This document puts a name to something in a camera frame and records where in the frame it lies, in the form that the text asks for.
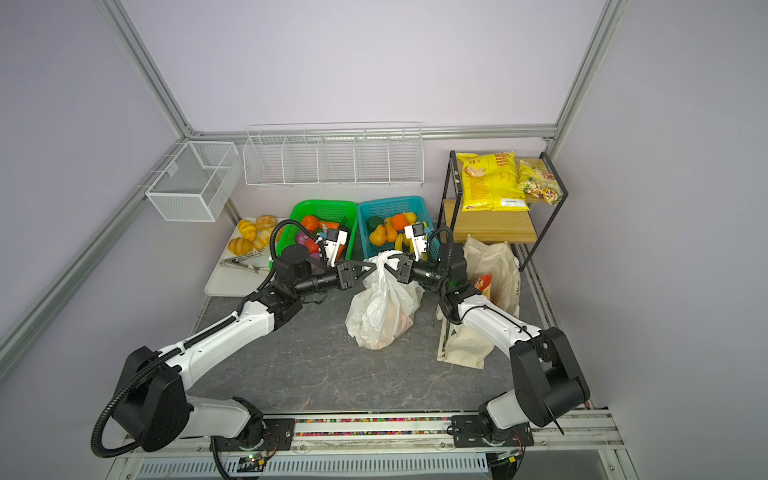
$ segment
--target white plastic bag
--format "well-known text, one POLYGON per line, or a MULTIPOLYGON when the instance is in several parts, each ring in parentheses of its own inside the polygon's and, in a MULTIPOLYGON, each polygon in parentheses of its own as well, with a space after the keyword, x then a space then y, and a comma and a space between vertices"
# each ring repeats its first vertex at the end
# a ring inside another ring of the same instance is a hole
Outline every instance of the white plastic bag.
POLYGON ((367 260, 376 264, 376 271, 362 281, 366 289, 349 304, 346 331, 367 349, 382 349, 394 342, 413 325, 413 313, 422 302, 424 289, 417 282, 398 283, 384 267, 387 263, 397 268, 399 260, 388 258, 397 253, 402 252, 389 250, 367 260))
MULTIPOLYGON (((467 277, 475 283, 480 276, 493 276, 491 280, 491 301, 514 316, 520 316, 520 271, 518 259, 509 249, 509 244, 486 245, 467 235, 464 244, 464 258, 467 260, 467 277)), ((436 316, 442 320, 437 360, 483 369, 485 357, 494 345, 483 335, 463 325, 454 325, 442 315, 440 307, 436 316)))

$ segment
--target beige cloth bag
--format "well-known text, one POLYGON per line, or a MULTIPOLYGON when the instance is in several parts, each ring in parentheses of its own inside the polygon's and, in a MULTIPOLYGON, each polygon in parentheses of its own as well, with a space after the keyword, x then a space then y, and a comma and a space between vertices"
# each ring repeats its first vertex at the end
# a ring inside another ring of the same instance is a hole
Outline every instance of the beige cloth bag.
MULTIPOLYGON (((472 283, 489 273, 491 280, 491 301, 505 312, 520 315, 520 271, 519 262, 509 243, 485 243, 467 235, 464 244, 464 258, 467 260, 467 276, 472 283)), ((442 320, 437 360, 455 365, 483 369, 485 357, 493 350, 490 340, 473 329, 450 323, 437 308, 436 316, 442 320)))

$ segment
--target green plastic basket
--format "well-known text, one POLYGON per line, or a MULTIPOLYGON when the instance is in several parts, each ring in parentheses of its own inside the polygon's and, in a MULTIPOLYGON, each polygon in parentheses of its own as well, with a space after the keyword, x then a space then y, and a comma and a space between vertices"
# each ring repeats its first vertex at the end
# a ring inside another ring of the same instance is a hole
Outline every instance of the green plastic basket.
MULTIPOLYGON (((343 227, 349 228, 350 238, 345 248, 346 259, 349 260, 357 235, 357 204, 344 200, 305 200, 296 204, 290 217, 300 222, 307 215, 314 215, 327 222, 341 223, 343 227)), ((283 248, 296 243, 297 233, 299 233, 299 227, 295 225, 289 225, 283 229, 283 235, 275 249, 278 255, 283 252, 283 248)))

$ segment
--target robotic arm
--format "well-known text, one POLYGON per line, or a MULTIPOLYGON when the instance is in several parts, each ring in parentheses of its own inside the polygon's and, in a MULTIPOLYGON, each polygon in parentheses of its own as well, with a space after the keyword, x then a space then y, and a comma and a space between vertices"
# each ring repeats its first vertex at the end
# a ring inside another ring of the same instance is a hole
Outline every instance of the robotic arm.
POLYGON ((515 389, 479 407, 483 439, 498 442, 508 430, 521 423, 544 426, 589 400, 589 387, 571 344, 560 329, 542 330, 514 318, 494 306, 467 279, 467 264, 462 247, 453 243, 452 232, 443 227, 429 238, 421 225, 412 226, 406 235, 414 244, 425 245, 426 259, 412 254, 398 255, 398 269, 386 266, 399 282, 419 282, 435 292, 443 315, 452 323, 463 324, 489 339, 509 359, 515 389), (432 240, 445 231, 449 241, 439 248, 437 261, 429 259, 432 240))
MULTIPOLYGON (((141 347, 129 355, 115 394, 94 427, 91 450, 95 455, 122 455, 139 446, 152 452, 177 438, 208 435, 227 438, 241 449, 253 449, 262 442, 266 426, 256 406, 238 397, 227 401, 201 399, 188 396, 186 391, 229 355, 285 325, 301 310, 303 296, 349 289, 375 269, 371 263, 344 260, 329 267, 326 261, 311 258, 303 245, 286 247, 277 256, 274 237, 289 223, 303 229, 293 220, 277 225, 270 239, 273 269, 261 287, 243 299, 240 308, 182 342, 156 352, 141 347), (313 265, 320 268, 319 275, 311 274, 313 265), (135 442, 118 449, 105 448, 101 436, 110 417, 135 442)), ((415 225, 408 234, 420 253, 429 250, 426 246, 438 231, 427 239, 423 227, 415 225)), ((323 245, 321 253, 326 248, 335 257, 333 245, 323 245)), ((497 309, 468 283, 461 248, 452 239, 440 247, 437 261, 414 254, 398 257, 397 270, 387 266, 398 281, 416 280, 435 292, 451 322, 478 331, 511 360, 515 390, 485 402, 479 409, 478 423, 486 442, 497 442, 505 433, 508 436, 514 425, 531 421, 544 426, 556 421, 589 399, 589 389, 563 333, 555 328, 541 330, 497 309), (543 369, 542 362, 551 367, 543 369)))

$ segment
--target plastic basket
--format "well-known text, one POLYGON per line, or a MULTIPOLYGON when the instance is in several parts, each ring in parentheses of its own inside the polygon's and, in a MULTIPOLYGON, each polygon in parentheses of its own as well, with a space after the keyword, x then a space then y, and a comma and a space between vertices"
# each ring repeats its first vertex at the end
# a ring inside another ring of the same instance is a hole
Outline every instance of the plastic basket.
MULTIPOLYGON (((357 204, 343 200, 305 200, 296 204, 290 217, 300 222, 307 215, 314 215, 328 222, 341 223, 344 227, 349 228, 350 238, 345 248, 346 259, 349 260, 352 256, 352 245, 355 243, 355 235, 357 234, 357 204)), ((283 248, 296 243, 297 233, 299 233, 299 227, 295 225, 289 225, 283 229, 283 235, 275 249, 278 255, 283 252, 283 248)))
POLYGON ((380 247, 371 243, 371 240, 368 239, 368 236, 371 234, 370 230, 368 230, 368 219, 373 216, 381 218, 394 217, 404 212, 413 212, 420 222, 426 222, 430 228, 433 228, 432 218, 430 218, 427 206, 421 197, 383 198, 381 200, 363 202, 357 206, 360 236, 362 237, 362 252, 365 258, 395 249, 394 243, 387 242, 380 247))

